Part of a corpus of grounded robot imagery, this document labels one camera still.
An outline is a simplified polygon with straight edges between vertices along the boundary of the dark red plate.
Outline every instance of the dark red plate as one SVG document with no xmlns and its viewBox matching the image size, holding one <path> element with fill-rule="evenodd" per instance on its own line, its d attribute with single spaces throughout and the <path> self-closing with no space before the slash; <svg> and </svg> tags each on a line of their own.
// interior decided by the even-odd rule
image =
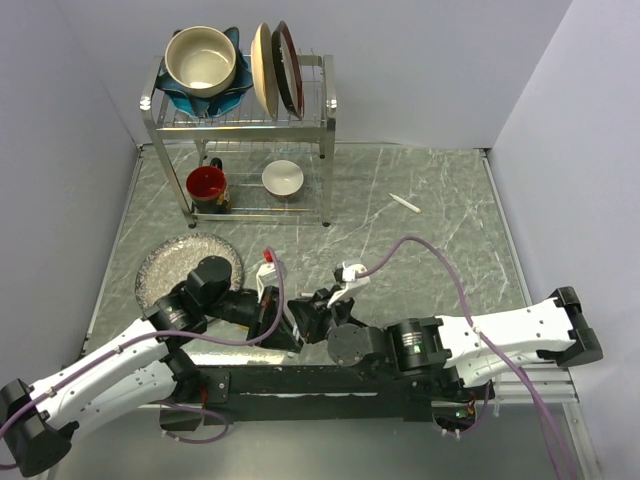
<svg viewBox="0 0 640 480">
<path fill-rule="evenodd" d="M 304 115 L 302 74 L 291 32 L 286 23 L 280 22 L 273 32 L 271 48 L 282 102 L 291 115 L 302 120 Z"/>
</svg>

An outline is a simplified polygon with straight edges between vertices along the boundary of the white chopstick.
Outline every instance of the white chopstick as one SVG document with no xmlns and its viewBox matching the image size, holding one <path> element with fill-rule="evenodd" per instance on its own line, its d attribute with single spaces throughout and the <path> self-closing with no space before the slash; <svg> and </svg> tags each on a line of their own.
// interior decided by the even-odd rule
<svg viewBox="0 0 640 480">
<path fill-rule="evenodd" d="M 397 195 L 394 195 L 393 193 L 390 193 L 389 195 L 391 195 L 391 198 L 393 198 L 396 202 L 398 202 L 401 205 L 404 205 L 405 207 L 407 207 L 409 210 L 415 212 L 415 213 L 422 213 L 422 210 L 420 210 L 418 207 L 416 207 L 415 205 L 407 202 L 406 200 L 400 198 Z"/>
</svg>

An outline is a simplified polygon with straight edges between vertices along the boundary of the beige plate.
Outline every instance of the beige plate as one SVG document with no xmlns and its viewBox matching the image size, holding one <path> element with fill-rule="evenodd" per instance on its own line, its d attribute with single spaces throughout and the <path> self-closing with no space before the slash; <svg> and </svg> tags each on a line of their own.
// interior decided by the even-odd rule
<svg viewBox="0 0 640 480">
<path fill-rule="evenodd" d="M 278 114 L 278 83 L 273 67 L 271 31 L 266 23 L 258 27 L 251 44 L 251 71 L 256 97 L 267 114 L 276 119 Z"/>
</svg>

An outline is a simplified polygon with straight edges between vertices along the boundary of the bowl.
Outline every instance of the bowl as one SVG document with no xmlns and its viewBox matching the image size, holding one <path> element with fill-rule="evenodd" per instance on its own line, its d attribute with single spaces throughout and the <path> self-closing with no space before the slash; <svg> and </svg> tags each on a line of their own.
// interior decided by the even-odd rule
<svg viewBox="0 0 640 480">
<path fill-rule="evenodd" d="M 208 98 L 229 88 L 236 73 L 236 49 L 211 27 L 190 27 L 176 34 L 164 54 L 169 75 L 188 93 Z"/>
<path fill-rule="evenodd" d="M 262 184 L 274 197 L 287 199 L 293 196 L 304 182 L 302 169 L 288 160 L 276 160 L 262 172 Z"/>
</svg>

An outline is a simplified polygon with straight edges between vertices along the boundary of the wire rack shelf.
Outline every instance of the wire rack shelf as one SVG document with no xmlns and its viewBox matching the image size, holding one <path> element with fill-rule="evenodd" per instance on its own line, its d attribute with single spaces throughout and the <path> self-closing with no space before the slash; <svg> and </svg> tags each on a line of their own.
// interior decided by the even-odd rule
<svg viewBox="0 0 640 480">
<path fill-rule="evenodd" d="M 320 220 L 325 226 L 330 224 L 337 110 L 333 57 L 300 54 L 298 60 L 305 98 L 301 119 L 290 115 L 282 104 L 272 119 L 260 106 L 253 88 L 229 113 L 197 118 L 176 110 L 169 97 L 156 88 L 163 58 L 154 58 L 140 111 L 190 227 L 208 220 L 297 224 Z M 205 214 L 195 208 L 167 153 L 165 142 L 171 141 L 193 141 L 199 165 L 212 156 L 222 159 L 233 205 L 230 213 Z M 261 181 L 264 167 L 280 159 L 297 163 L 305 178 L 301 191 L 287 201 L 269 195 Z"/>
</svg>

